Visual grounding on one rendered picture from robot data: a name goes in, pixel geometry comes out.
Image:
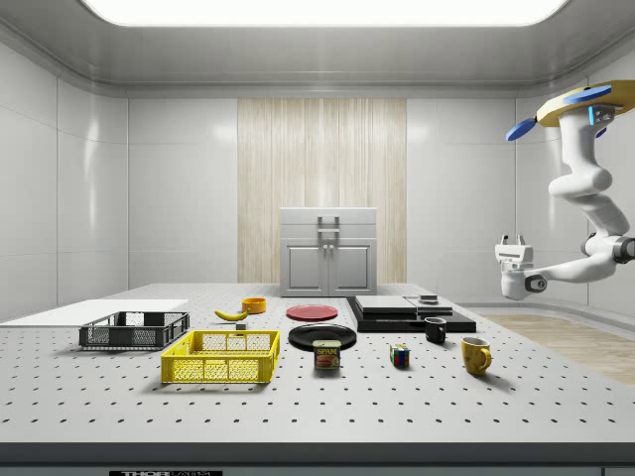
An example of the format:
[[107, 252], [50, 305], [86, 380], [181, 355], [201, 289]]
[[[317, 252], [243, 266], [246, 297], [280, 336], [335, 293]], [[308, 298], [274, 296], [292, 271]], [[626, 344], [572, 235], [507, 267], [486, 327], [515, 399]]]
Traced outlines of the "black stove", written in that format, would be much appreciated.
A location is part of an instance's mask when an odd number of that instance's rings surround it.
[[424, 305], [415, 297], [348, 297], [358, 332], [424, 332], [426, 317], [446, 321], [448, 332], [475, 332], [476, 322], [449, 305]]

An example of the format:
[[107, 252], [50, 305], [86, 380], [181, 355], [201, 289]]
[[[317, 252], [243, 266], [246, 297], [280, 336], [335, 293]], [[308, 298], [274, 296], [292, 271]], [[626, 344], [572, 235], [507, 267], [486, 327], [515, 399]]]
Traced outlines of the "drone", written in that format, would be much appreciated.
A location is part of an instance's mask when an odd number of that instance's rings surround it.
[[544, 127], [559, 127], [559, 117], [565, 112], [581, 108], [588, 112], [591, 126], [602, 124], [596, 138], [605, 131], [606, 124], [635, 108], [635, 80], [612, 80], [593, 86], [581, 87], [550, 99], [541, 106], [537, 115], [521, 121], [506, 134], [507, 141], [514, 141], [536, 124]]

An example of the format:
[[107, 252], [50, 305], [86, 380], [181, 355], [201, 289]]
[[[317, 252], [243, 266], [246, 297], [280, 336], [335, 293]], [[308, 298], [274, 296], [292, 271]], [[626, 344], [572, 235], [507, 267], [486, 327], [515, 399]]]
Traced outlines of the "white board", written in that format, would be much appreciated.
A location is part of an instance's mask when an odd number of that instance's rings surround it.
[[187, 299], [88, 299], [0, 323], [0, 327], [79, 327], [117, 311], [170, 311]]

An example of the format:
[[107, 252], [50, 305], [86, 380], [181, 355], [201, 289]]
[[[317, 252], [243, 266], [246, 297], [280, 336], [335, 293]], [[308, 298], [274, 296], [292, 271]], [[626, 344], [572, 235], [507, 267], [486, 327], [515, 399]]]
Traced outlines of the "black plate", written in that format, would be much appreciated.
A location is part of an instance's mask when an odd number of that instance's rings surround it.
[[312, 351], [316, 340], [337, 340], [344, 350], [356, 343], [356, 333], [348, 327], [327, 323], [301, 325], [289, 332], [289, 342], [305, 351]]

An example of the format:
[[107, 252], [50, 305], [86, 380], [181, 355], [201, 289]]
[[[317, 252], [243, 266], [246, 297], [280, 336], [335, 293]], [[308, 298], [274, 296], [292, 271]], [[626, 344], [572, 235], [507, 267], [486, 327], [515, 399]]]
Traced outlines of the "yellow mug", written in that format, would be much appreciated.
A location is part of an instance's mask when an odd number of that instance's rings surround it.
[[483, 375], [492, 362], [490, 343], [477, 337], [463, 337], [460, 345], [466, 371], [476, 376]]

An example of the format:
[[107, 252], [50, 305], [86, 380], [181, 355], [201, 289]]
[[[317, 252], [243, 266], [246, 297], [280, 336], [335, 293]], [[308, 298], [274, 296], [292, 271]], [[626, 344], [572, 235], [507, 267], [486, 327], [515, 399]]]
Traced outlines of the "white cabinet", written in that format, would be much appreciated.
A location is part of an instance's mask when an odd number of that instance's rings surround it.
[[282, 207], [281, 295], [374, 295], [376, 213], [375, 207]]

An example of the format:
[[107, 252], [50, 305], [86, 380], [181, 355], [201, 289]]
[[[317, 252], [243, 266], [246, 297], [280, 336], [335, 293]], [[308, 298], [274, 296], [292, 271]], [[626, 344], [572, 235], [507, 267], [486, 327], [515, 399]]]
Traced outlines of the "yellow basket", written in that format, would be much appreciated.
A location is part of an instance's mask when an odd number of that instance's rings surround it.
[[268, 383], [278, 330], [193, 330], [161, 355], [164, 383]]

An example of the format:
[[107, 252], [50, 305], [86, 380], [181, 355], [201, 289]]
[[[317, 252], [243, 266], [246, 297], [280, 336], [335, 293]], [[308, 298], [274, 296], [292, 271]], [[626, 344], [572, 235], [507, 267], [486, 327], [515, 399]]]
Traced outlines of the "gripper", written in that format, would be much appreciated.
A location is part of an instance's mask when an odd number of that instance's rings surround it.
[[527, 245], [522, 235], [517, 236], [516, 244], [508, 243], [508, 235], [495, 246], [495, 256], [502, 270], [525, 270], [533, 268], [534, 249]]

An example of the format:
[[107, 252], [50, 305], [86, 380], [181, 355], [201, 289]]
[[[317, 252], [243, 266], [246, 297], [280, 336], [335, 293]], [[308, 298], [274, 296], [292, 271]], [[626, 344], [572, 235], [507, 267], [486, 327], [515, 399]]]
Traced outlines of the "dark grey basket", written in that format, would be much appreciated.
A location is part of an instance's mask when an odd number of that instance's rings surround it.
[[83, 325], [79, 345], [104, 349], [162, 349], [190, 327], [188, 312], [118, 311]]

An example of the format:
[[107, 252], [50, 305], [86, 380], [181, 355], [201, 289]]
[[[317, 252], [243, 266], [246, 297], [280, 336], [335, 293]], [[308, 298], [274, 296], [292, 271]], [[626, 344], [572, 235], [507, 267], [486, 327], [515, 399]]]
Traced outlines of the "flat-sided can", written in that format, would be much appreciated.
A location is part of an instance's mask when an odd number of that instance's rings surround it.
[[339, 369], [340, 348], [339, 340], [315, 340], [313, 342], [315, 368], [318, 370]]

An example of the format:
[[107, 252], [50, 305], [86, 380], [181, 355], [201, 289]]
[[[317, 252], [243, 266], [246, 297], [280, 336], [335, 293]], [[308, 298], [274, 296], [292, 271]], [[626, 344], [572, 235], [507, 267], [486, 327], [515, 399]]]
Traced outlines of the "red plate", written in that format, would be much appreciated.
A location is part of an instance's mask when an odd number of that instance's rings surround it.
[[298, 321], [325, 321], [337, 317], [336, 308], [323, 304], [300, 304], [290, 307], [286, 316]]

